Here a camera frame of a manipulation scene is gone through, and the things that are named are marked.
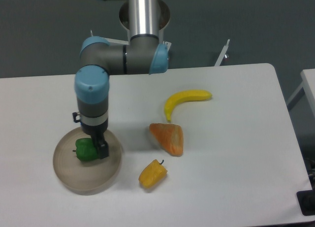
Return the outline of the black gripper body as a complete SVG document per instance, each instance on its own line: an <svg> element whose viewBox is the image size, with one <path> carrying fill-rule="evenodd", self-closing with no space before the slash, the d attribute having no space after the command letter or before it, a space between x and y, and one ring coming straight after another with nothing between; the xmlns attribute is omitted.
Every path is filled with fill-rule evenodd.
<svg viewBox="0 0 315 227"><path fill-rule="evenodd" d="M80 112L73 112L72 117L75 123L80 123L82 131L92 138L101 137L108 128L108 112L99 117L87 117Z"/></svg>

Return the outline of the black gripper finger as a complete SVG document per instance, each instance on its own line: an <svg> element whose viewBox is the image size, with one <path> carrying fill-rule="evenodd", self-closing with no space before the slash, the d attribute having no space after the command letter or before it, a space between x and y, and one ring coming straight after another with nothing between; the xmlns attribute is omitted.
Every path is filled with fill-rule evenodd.
<svg viewBox="0 0 315 227"><path fill-rule="evenodd" d="M109 157L109 146L103 137L94 140L99 159Z"/></svg>

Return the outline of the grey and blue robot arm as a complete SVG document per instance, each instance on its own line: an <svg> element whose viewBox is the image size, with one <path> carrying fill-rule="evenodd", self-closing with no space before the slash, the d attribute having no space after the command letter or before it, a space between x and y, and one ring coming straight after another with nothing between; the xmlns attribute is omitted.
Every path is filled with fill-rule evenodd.
<svg viewBox="0 0 315 227"><path fill-rule="evenodd" d="M103 37L88 37L82 44L81 68L74 79L78 112L72 114L73 120L91 137L99 159L110 155L103 135L108 127L109 77L164 73L168 69L167 46L159 39L158 0L126 1L128 44L111 45Z"/></svg>

